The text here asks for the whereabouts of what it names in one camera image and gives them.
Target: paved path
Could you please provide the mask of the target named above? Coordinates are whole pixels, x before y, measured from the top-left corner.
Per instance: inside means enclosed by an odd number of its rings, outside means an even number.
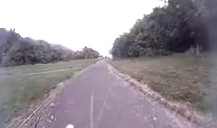
[[[189,128],[180,116],[133,91],[101,61],[73,78],[27,128]]]

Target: white line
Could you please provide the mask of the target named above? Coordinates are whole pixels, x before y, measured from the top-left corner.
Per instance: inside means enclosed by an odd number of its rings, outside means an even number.
[[[92,92],[90,100],[90,128],[93,128],[93,104],[94,104],[94,93]]]

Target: road marking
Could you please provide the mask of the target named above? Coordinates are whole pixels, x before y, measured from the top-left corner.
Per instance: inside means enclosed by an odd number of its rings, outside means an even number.
[[[90,128],[93,128],[93,104],[94,104],[94,93],[92,92],[90,100]]]
[[[72,125],[72,124],[69,124],[69,125],[67,125],[67,127],[66,128],[74,128],[74,125]]]

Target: field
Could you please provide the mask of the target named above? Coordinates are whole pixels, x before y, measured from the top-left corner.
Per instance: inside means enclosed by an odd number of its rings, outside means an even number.
[[[97,60],[0,68],[0,123]]]
[[[216,55],[114,59],[110,63],[167,100],[217,115]]]

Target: white sky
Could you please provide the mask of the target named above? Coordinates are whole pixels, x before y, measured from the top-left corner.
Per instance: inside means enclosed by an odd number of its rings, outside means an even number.
[[[0,27],[73,50],[108,51],[160,0],[0,0]]]

